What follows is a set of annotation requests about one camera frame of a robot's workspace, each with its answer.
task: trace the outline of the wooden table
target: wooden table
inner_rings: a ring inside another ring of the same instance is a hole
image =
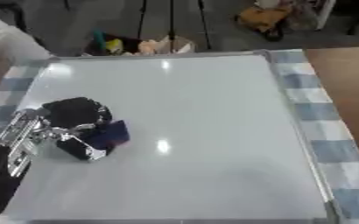
[[[359,47],[306,50],[359,147]]]

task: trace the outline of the blue and white checkered cloth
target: blue and white checkered cloth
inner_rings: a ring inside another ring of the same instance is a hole
[[[349,223],[359,224],[359,150],[301,50],[271,52],[320,169]],[[0,84],[0,127],[10,119],[38,67],[18,67]]]

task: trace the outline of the tripod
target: tripod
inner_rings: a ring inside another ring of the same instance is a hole
[[[206,44],[207,44],[207,49],[210,50],[210,49],[212,49],[212,46],[211,46],[211,42],[209,39],[207,21],[206,21],[206,17],[205,17],[204,0],[197,0],[197,1],[198,1],[199,11],[200,11],[200,15],[201,15],[202,26],[204,29],[204,35],[205,35],[205,40],[206,40]],[[141,33],[143,30],[143,24],[144,24],[144,17],[145,17],[145,13],[147,12],[147,4],[148,4],[148,0],[143,0],[142,7],[140,9],[141,17],[140,17],[140,21],[138,24],[138,30],[137,30],[137,38],[138,39],[141,38]],[[176,36],[175,23],[174,23],[174,0],[170,0],[170,27],[169,27],[168,36],[170,39],[170,52],[173,53],[174,52],[174,41],[175,41],[175,36]]]

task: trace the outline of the whiteboard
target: whiteboard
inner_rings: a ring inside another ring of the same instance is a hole
[[[125,120],[130,141],[92,164],[42,147],[4,215],[24,221],[327,218],[303,139],[263,56],[62,59],[41,71],[19,109],[78,96]]]

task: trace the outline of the gray floor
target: gray floor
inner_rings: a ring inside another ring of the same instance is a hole
[[[80,52],[94,29],[136,37],[142,0],[69,1],[71,11],[65,10],[62,0],[24,0],[30,32],[43,39],[52,52],[59,55]],[[283,41],[271,43],[232,22],[233,15],[253,0],[204,1],[214,51],[359,46],[359,30],[355,36],[345,35],[348,19],[344,17],[331,17],[323,31],[288,33]],[[143,39],[161,39],[167,34],[168,9],[168,0],[149,0]],[[199,51],[205,51],[196,0],[176,1],[176,30],[180,36],[195,41]]]

